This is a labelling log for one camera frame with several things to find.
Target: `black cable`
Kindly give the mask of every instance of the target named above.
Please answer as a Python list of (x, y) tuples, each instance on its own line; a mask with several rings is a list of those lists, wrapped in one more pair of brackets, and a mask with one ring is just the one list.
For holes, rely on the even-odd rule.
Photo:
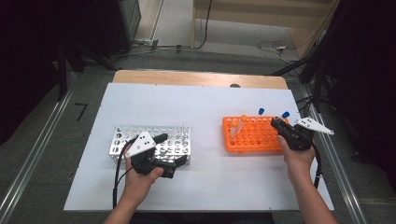
[(136, 141), (137, 137), (134, 139), (129, 140), (127, 143), (125, 143), (125, 145), (123, 146), (120, 155), (119, 155), (119, 159), (117, 160), (117, 168), (116, 168), (116, 177), (114, 180), (114, 189), (113, 189), (113, 209), (117, 206), (117, 192), (118, 192), (118, 186), (120, 183), (120, 180), (122, 179), (123, 176), (126, 175), (126, 173), (128, 173), (131, 169), (129, 169), (128, 171), (126, 171), (119, 179), (119, 173), (120, 173), (120, 165), (121, 165), (121, 161), (122, 161), (122, 156), (125, 152), (125, 149), (134, 143), (134, 141)]
[(320, 154), (319, 154), (319, 151), (318, 151), (317, 146), (315, 146), (315, 144), (312, 143), (312, 147), (313, 147), (314, 150), (315, 150), (315, 158), (317, 158), (317, 162), (318, 162), (317, 173), (316, 173), (316, 175), (315, 175), (315, 181), (314, 181), (314, 186), (315, 186), (315, 188), (318, 188), (319, 180), (320, 180), (320, 177), (321, 177), (321, 175), (322, 175), (322, 171), (321, 171), (321, 158), (320, 158)]
[(212, 0), (210, 0), (209, 8), (207, 9), (204, 40), (202, 41), (201, 45), (198, 48), (195, 48), (195, 49), (201, 49), (204, 46), (205, 42), (206, 42), (206, 39), (207, 39), (207, 24), (209, 23), (209, 15), (210, 15), (210, 9), (211, 8), (212, 8)]
[[(152, 47), (151, 45), (148, 44), (139, 44), (140, 46), (145, 46), (145, 47)], [(185, 45), (157, 45), (157, 48), (163, 48), (163, 49), (191, 49), (191, 46), (185, 46)]]
[(303, 98), (303, 99), (297, 100), (297, 101), (296, 101), (296, 104), (298, 104), (298, 103), (300, 103), (300, 102), (302, 102), (302, 101), (304, 101), (304, 100), (311, 100), (311, 99), (312, 99), (312, 96), (307, 96), (307, 97), (305, 97), (305, 98)]
[[(294, 68), (294, 69), (292, 69), (292, 71), (293, 71), (297, 76), (299, 76), (300, 73), (298, 73), (298, 72), (296, 71), (296, 69), (297, 69), (297, 68)], [(288, 72), (288, 74), (289, 74), (289, 76), (291, 76), (291, 77), (295, 77), (295, 75), (291, 74), (290, 72)]]
[(301, 108), (299, 108), (298, 109), (298, 111), (304, 111), (303, 112), (303, 115), (304, 115), (304, 117), (307, 117), (308, 116), (308, 111), (309, 111), (309, 107), (311, 106), (311, 104), (312, 104), (312, 100), (311, 99), (306, 99), (307, 100), (307, 102), (305, 103), (305, 105), (303, 106), (303, 107), (301, 107)]

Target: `aluminum rail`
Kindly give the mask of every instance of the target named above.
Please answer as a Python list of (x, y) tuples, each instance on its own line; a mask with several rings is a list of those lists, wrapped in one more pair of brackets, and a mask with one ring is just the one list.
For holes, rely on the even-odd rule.
[[(301, 86), (304, 97), (308, 97), (312, 95), (310, 90), (306, 86)], [(310, 106), (310, 114), (313, 119), (317, 122), (324, 125), (324, 120), (321, 114), (317, 113), (313, 106)], [(349, 210), (349, 214), (352, 218), (353, 223), (356, 224), (366, 224), (367, 219), (361, 209), (361, 204), (359, 199), (357, 198), (354, 189), (352, 188), (352, 184), (350, 183), (347, 173), (344, 170), (344, 166), (341, 163), (337, 151), (332, 144), (332, 139), (326, 133), (318, 133), (318, 136), (321, 140), (321, 143), (326, 151), (327, 157), (329, 158), (330, 166), (332, 167), (332, 171), (334, 172), (335, 179), (338, 183), (338, 187), (343, 194), (344, 201), (346, 203), (346, 207)]]
[(8, 220), (10, 219), (18, 200), (22, 196), (23, 191), (29, 182), (33, 171), (35, 170), (35, 167), (37, 166), (53, 131), (55, 130), (56, 125), (58, 124), (58, 121), (67, 106), (77, 81), (77, 75), (74, 72), (71, 73), (68, 79), (69, 89), (67, 93), (64, 95), (62, 101), (58, 102), (53, 108), (49, 119), (35, 141), (31, 152), (27, 156), (17, 176), (8, 187), (6, 196), (4, 197), (0, 206), (0, 223), (8, 223)]

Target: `cable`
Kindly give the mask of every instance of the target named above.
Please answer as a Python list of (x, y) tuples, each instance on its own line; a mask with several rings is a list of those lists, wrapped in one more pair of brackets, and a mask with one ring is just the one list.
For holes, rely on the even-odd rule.
[[(328, 100), (327, 98), (323, 98), (323, 97), (325, 97), (325, 96), (320, 96), (319, 97), (319, 101), (329, 105), (331, 103), (330, 100)], [(306, 101), (305, 105), (298, 109), (298, 111), (302, 111), (302, 110), (304, 111), (303, 112), (304, 117), (308, 116), (309, 107), (313, 104), (313, 102), (312, 102), (313, 99), (314, 99), (313, 96), (308, 96), (308, 97), (305, 97), (303, 99), (300, 99), (300, 100), (296, 101), (296, 104), (299, 104), (302, 101)]]
[(140, 54), (155, 53), (155, 52), (160, 52), (160, 51), (165, 51), (165, 50), (175, 50), (175, 49), (155, 49), (155, 50), (151, 50), (151, 51), (143, 51), (143, 52), (137, 52), (137, 53), (123, 54), (123, 55), (120, 55), (120, 57), (129, 56), (129, 55), (140, 55)]
[[(201, 8), (204, 8), (204, 1), (201, 1)], [(204, 11), (203, 10), (201, 10), (201, 15), (200, 15), (200, 26), (199, 26), (199, 35), (200, 35), (200, 40), (201, 40), (201, 43), (202, 43), (202, 41), (203, 41), (203, 30), (202, 30), (202, 27), (203, 27), (203, 25), (202, 25), (202, 21), (203, 21), (203, 19), (202, 19), (202, 17), (203, 17), (203, 14), (204, 14)]]
[[(279, 52), (275, 52), (275, 50), (273, 49), (273, 44), (274, 43), (279, 43), (279, 42), (283, 42), (284, 43), (284, 44), (279, 44), (280, 47), (284, 47), (284, 48), (283, 49), (279, 49)], [(269, 49), (263, 49), (262, 46), (261, 46), (261, 44), (263, 44), (263, 43), (270, 43)], [(256, 48), (259, 49), (259, 50), (262, 50), (262, 51), (271, 51), (278, 59), (280, 59), (281, 61), (283, 61), (286, 64), (290, 64), (290, 63), (292, 63), (292, 61), (288, 61), (288, 60), (286, 60), (286, 59), (284, 59), (284, 58), (282, 58), (280, 56), (280, 54), (283, 52), (283, 50), (287, 49), (288, 45), (289, 45), (289, 42), (286, 41), (286, 40), (262, 41), (262, 42), (259, 42), (259, 43), (256, 44)]]
[(204, 46), (205, 42), (206, 42), (206, 39), (207, 39), (207, 25), (209, 23), (209, 15), (210, 15), (210, 9), (211, 8), (212, 8), (212, 0), (210, 0), (209, 8), (207, 9), (204, 40), (202, 41), (201, 45), (198, 48), (195, 48), (195, 49), (201, 49)]
[(312, 147), (313, 147), (314, 150), (315, 150), (315, 158), (317, 158), (317, 162), (318, 162), (317, 173), (316, 173), (316, 175), (315, 175), (315, 181), (314, 181), (314, 186), (315, 186), (315, 188), (318, 188), (319, 180), (320, 180), (320, 177), (322, 176), (322, 171), (321, 171), (321, 157), (320, 157), (318, 148), (317, 148), (317, 146), (315, 146), (314, 143), (312, 143)]
[(136, 141), (137, 137), (135, 137), (134, 139), (129, 140), (127, 143), (125, 143), (125, 145), (123, 146), (122, 150), (120, 151), (120, 155), (119, 158), (117, 160), (117, 168), (116, 168), (116, 176), (115, 176), (115, 180), (114, 180), (114, 188), (113, 188), (113, 209), (117, 206), (117, 192), (118, 192), (118, 186), (120, 183), (120, 180), (122, 179), (123, 176), (125, 176), (131, 169), (127, 170), (119, 179), (119, 173), (120, 173), (120, 165), (121, 165), (121, 161), (122, 161), (122, 156), (126, 150), (126, 148), (133, 144), (134, 141)]
[[(297, 77), (303, 72), (303, 70), (304, 70), (303, 66), (305, 66), (305, 64), (303, 64), (303, 65), (301, 65), (301, 66), (299, 66), (299, 67), (296, 67), (296, 68), (292, 69), (292, 71), (297, 75)], [(292, 74), (290, 73), (290, 71), (287, 72), (287, 73), (288, 73), (291, 77), (295, 77), (295, 75), (292, 75)]]

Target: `white table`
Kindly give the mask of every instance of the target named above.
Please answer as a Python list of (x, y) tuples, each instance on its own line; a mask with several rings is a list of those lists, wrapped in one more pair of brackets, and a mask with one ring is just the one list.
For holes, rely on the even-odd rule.
[[(160, 178), (138, 211), (298, 210), (282, 155), (230, 154), (225, 151), (221, 119), (226, 116), (290, 112), (300, 118), (289, 90), (110, 83), (98, 111), (64, 206), (66, 211), (112, 209), (116, 164), (108, 155), (118, 124), (191, 126), (191, 164), (177, 168), (173, 179)], [(316, 162), (311, 175), (316, 171)], [(123, 181), (119, 186), (119, 197)], [(333, 210), (320, 181), (318, 190)]]

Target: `test tube rack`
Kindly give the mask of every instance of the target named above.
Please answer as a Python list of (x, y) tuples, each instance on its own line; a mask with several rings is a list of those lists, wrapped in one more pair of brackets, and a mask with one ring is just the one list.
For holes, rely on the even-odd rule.
[(155, 137), (162, 133), (168, 134), (168, 139), (156, 146), (154, 158), (160, 161), (173, 162), (183, 155), (187, 155), (186, 164), (191, 160), (191, 127), (184, 126), (135, 126), (116, 125), (108, 154), (117, 162), (125, 144), (137, 137), (143, 131)]
[(224, 135), (225, 148), (229, 152), (277, 152), (282, 151), (282, 147), (277, 141), (277, 130), (271, 126), (271, 119), (275, 116), (247, 117), (241, 131), (231, 138), (231, 122), (240, 117), (224, 117), (222, 120), (222, 130)]

